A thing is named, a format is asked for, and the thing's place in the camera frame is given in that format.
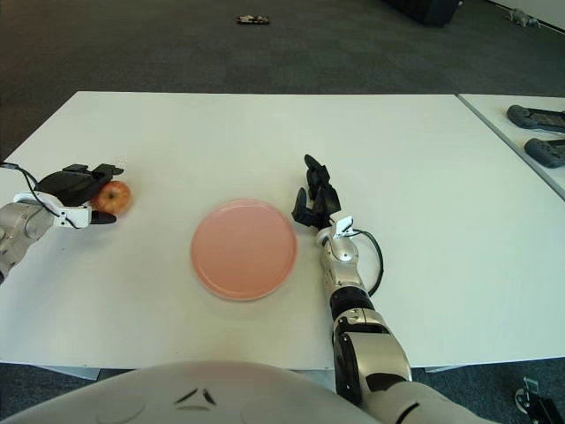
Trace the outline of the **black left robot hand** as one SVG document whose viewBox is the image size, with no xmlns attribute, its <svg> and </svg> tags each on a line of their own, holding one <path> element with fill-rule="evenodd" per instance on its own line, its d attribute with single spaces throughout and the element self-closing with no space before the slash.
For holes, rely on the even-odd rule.
<svg viewBox="0 0 565 424">
<path fill-rule="evenodd" d="M 113 224 L 117 221 L 116 213 L 93 210 L 88 202 L 113 177 L 122 174 L 123 169 L 106 163 L 93 170 L 89 170 L 87 165 L 72 164 L 39 182 L 21 167 L 17 166 L 16 170 L 24 175 L 28 191 L 17 193 L 13 201 L 31 203 L 45 209 L 55 226 L 84 229 L 91 224 Z"/>
</svg>

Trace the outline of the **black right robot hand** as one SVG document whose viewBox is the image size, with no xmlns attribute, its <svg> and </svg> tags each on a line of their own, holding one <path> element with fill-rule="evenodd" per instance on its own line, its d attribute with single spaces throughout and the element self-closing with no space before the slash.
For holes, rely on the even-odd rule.
<svg viewBox="0 0 565 424">
<path fill-rule="evenodd" d="M 355 234 L 352 217 L 333 218 L 342 208 L 338 194 L 330 184 L 327 167 L 311 155 L 305 155 L 304 161 L 308 189 L 301 187 L 298 190 L 292 218 L 297 223 L 318 230 L 317 246 L 323 246 L 330 239 L 352 237 Z"/>
</svg>

